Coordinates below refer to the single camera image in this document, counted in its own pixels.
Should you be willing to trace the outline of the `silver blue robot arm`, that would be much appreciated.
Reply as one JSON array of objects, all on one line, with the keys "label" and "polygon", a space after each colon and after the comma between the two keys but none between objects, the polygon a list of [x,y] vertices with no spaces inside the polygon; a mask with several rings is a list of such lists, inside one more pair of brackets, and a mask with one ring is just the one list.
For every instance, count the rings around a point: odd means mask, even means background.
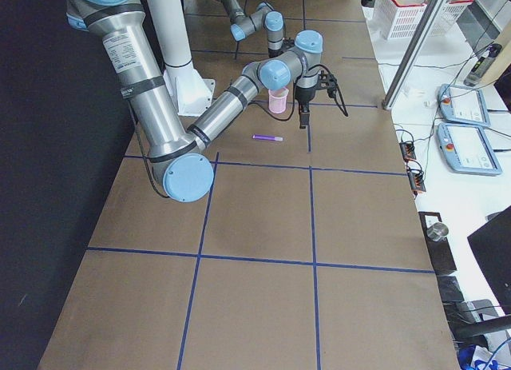
[{"label": "silver blue robot arm", "polygon": [[67,0],[69,24],[99,36],[120,79],[121,95],[149,142],[149,168],[167,197],[191,202],[211,188],[214,173],[203,151],[246,110],[261,90],[298,87],[302,104],[315,96],[322,35],[297,34],[285,48],[283,17],[262,3],[245,14],[237,0],[220,0],[232,36],[267,33],[269,57],[246,65],[219,96],[195,69],[180,0]]},{"label": "silver blue robot arm", "polygon": [[283,53],[283,15],[267,2],[261,2],[254,13],[246,14],[238,0],[220,0],[231,26],[230,31],[236,42],[242,42],[254,33],[265,30],[269,58]]}]

